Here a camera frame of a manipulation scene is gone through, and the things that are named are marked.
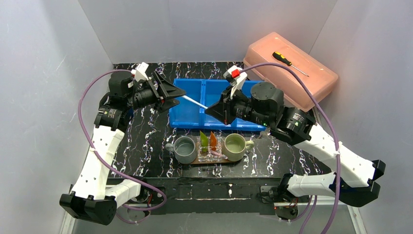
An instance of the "cup handle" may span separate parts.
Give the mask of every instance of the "cup handle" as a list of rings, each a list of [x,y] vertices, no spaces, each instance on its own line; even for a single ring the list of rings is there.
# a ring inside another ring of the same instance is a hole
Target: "cup handle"
[[[171,144],[171,143],[166,144],[165,149],[168,150],[169,152],[174,152],[173,144]]]
[[[249,140],[249,141],[245,142],[245,149],[246,150],[250,150],[252,148],[254,148],[254,142],[253,141]]]

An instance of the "black screwdriver handle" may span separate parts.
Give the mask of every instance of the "black screwdriver handle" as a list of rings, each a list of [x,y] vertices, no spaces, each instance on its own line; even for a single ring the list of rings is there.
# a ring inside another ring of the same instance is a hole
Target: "black screwdriver handle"
[[[280,52],[274,52],[274,53],[272,53],[272,56],[273,56],[276,60],[287,64],[287,66],[291,66],[291,65],[292,65],[292,62],[288,61],[288,60],[284,57],[284,55],[282,55]]]

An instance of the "gray mug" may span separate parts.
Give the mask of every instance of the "gray mug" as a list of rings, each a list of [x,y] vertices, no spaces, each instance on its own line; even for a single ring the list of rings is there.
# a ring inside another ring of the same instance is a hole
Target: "gray mug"
[[[174,152],[175,158],[183,164],[192,163],[198,156],[198,152],[195,150],[195,142],[187,136],[181,136],[174,144],[166,144],[165,149]]]

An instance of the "screwdriver shaft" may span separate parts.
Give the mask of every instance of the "screwdriver shaft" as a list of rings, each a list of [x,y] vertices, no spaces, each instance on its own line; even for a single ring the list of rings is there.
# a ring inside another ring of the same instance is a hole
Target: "screwdriver shaft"
[[[309,75],[307,75],[305,72],[303,72],[302,70],[298,69],[296,66],[291,65],[292,67],[294,67],[297,71],[301,72],[303,75],[310,77]]]

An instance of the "red wire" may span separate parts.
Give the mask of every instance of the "red wire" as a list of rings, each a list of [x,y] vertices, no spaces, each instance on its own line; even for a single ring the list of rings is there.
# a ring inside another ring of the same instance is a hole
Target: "red wire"
[[[150,194],[150,197],[149,197],[149,200],[148,200],[148,205],[149,205],[150,201],[152,201],[152,194]]]
[[[296,203],[294,204],[294,206],[293,206],[293,207],[296,207],[296,206],[297,206],[297,204],[298,204],[298,197],[296,198]]]
[[[291,201],[290,201],[290,204],[288,205],[288,206],[286,206],[287,208],[290,208],[290,206],[293,204],[293,202],[294,202],[294,199],[292,199]]]

